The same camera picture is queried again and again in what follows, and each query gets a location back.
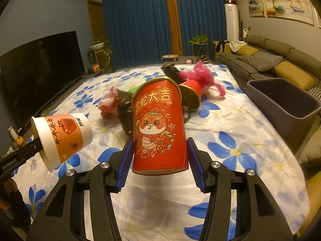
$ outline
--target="yellow cushion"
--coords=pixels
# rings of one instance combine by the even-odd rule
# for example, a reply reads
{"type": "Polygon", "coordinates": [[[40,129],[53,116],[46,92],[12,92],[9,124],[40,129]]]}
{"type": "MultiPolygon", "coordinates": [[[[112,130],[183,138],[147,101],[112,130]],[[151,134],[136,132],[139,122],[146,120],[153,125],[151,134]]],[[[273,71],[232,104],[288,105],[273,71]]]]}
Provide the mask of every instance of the yellow cushion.
{"type": "Polygon", "coordinates": [[[245,46],[242,46],[236,53],[238,55],[253,56],[254,54],[258,53],[259,51],[260,51],[259,49],[256,49],[256,48],[249,46],[249,45],[245,45],[245,46]]]}
{"type": "Polygon", "coordinates": [[[286,79],[305,91],[315,87],[314,79],[291,62],[280,63],[275,68],[275,74],[277,77],[286,79]]]}
{"type": "Polygon", "coordinates": [[[321,172],[307,181],[307,192],[310,199],[310,212],[299,229],[300,234],[307,229],[321,206],[321,172]]]}
{"type": "MultiPolygon", "coordinates": [[[[218,43],[219,43],[219,41],[213,41],[213,43],[215,44],[215,46],[217,46],[218,43]]],[[[218,53],[215,52],[216,59],[217,59],[217,57],[218,57],[218,54],[219,54],[219,53],[222,53],[222,52],[223,52],[223,48],[222,48],[222,46],[221,46],[220,49],[219,49],[219,52],[218,52],[218,53]]],[[[224,52],[225,52],[225,53],[232,53],[232,54],[234,53],[234,52],[232,52],[229,43],[226,43],[226,44],[225,44],[224,52]]]]}

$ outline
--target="orange curtain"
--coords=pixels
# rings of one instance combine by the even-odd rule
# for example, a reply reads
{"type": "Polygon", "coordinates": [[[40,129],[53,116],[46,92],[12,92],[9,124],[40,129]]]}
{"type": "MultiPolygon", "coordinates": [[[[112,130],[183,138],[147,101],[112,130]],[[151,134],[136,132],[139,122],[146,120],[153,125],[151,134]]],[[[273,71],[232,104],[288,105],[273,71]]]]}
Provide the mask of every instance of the orange curtain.
{"type": "Polygon", "coordinates": [[[172,54],[183,56],[182,37],[179,25],[179,12],[176,0],[166,0],[171,29],[172,54]]]}

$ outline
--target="white tower air conditioner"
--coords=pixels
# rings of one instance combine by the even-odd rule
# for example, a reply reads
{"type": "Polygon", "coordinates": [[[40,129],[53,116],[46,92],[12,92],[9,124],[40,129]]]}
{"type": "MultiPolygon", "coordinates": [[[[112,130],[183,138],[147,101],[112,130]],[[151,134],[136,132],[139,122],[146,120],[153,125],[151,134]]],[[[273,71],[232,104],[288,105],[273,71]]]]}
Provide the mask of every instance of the white tower air conditioner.
{"type": "Polygon", "coordinates": [[[231,3],[226,3],[224,7],[227,39],[229,41],[238,41],[240,39],[238,7],[231,3]]]}

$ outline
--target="blue gripper pad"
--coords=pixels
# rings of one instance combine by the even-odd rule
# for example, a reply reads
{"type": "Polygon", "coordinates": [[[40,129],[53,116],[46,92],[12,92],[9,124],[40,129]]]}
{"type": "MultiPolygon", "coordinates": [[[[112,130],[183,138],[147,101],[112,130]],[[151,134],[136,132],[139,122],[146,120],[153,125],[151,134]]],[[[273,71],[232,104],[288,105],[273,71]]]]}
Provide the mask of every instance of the blue gripper pad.
{"type": "Polygon", "coordinates": [[[120,191],[125,186],[130,164],[132,163],[134,155],[134,140],[132,138],[126,141],[123,152],[124,156],[117,171],[117,182],[115,185],[117,191],[120,191]]]}
{"type": "Polygon", "coordinates": [[[201,192],[204,192],[206,190],[206,184],[205,184],[205,173],[204,168],[201,164],[201,161],[198,157],[198,149],[195,145],[195,142],[193,138],[188,138],[186,140],[187,143],[187,153],[188,153],[188,162],[191,166],[191,170],[193,173],[193,177],[196,183],[196,186],[201,190],[201,192]]]}

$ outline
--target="plastic bin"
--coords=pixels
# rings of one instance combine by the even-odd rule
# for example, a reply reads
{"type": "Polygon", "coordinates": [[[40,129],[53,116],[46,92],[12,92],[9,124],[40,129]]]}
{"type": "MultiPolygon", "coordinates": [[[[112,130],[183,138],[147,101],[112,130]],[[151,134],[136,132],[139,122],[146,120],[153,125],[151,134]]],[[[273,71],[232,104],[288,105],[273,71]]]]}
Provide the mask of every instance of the plastic bin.
{"type": "Polygon", "coordinates": [[[250,99],[295,154],[320,110],[320,103],[282,78],[248,81],[247,86],[250,99]]]}

